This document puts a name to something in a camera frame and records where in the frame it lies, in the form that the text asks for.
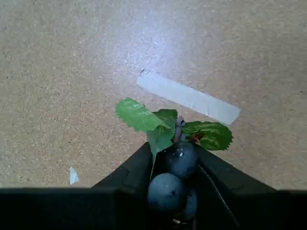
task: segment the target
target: green leaf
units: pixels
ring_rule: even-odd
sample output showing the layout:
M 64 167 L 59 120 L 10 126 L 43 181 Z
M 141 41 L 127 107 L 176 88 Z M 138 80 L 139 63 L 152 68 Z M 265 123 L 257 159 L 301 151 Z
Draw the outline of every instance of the green leaf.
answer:
M 187 122 L 182 130 L 187 134 L 187 138 L 197 132 L 203 134 L 200 143 L 207 150 L 226 150 L 233 138 L 229 128 L 219 122 Z
M 164 121 L 164 123 L 167 124 L 173 132 L 175 131 L 175 124 L 178 115 L 176 109 L 160 109 L 157 112 L 153 112 L 153 114 Z
M 158 152 L 161 152 L 173 144 L 171 141 L 173 135 L 172 130 L 164 126 L 158 126 L 155 130 L 147 132 L 147 140 L 150 144 L 153 159 Z
M 170 128 L 155 114 L 145 108 L 144 105 L 127 97 L 121 100 L 116 106 L 116 113 L 129 127 L 133 127 L 135 131 L 150 131 L 157 126 Z

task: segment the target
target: artificial grape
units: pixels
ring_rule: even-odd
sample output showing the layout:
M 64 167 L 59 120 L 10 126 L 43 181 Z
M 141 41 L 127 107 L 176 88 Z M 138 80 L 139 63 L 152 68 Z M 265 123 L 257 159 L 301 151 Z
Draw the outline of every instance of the artificial grape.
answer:
M 184 210 L 180 213 L 177 219 L 187 221 L 192 219 L 197 210 L 197 196 L 194 189 L 190 189 L 188 193 L 188 201 Z
M 176 176 L 163 173 L 157 175 L 148 187 L 149 208 L 159 214 L 174 215 L 186 206 L 188 192 L 182 181 Z
M 166 149 L 164 156 L 165 172 L 184 180 L 196 169 L 198 155 L 189 142 L 182 141 Z

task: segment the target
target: tape strip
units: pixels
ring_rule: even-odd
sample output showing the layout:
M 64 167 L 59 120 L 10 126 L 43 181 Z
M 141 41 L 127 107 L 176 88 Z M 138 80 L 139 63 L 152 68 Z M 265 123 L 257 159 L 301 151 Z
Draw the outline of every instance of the tape strip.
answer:
M 179 105 L 230 125 L 241 109 L 191 87 L 162 78 L 156 73 L 145 72 L 137 79 L 137 85 Z

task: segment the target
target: dark blue grape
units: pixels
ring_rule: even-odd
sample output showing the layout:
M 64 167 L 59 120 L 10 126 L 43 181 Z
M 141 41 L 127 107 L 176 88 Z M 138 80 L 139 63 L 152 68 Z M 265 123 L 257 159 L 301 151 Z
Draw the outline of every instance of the dark blue grape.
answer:
M 194 189 L 191 189 L 188 194 L 188 202 L 184 210 L 180 213 L 177 219 L 189 220 L 195 216 L 197 210 L 197 196 Z
M 151 210 L 159 214 L 174 215 L 186 206 L 188 192 L 176 176 L 163 173 L 157 175 L 148 187 L 147 201 Z
M 196 169 L 198 155 L 191 143 L 182 141 L 166 150 L 165 171 L 180 179 L 188 178 Z

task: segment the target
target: cork floor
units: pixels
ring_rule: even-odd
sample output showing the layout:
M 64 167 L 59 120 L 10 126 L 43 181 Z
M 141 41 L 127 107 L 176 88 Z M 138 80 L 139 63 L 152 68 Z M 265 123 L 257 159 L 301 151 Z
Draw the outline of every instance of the cork floor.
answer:
M 307 189 L 307 1 L 1 0 L 0 186 L 92 186 L 145 142 L 115 115 L 142 69 L 242 109 L 222 159 Z

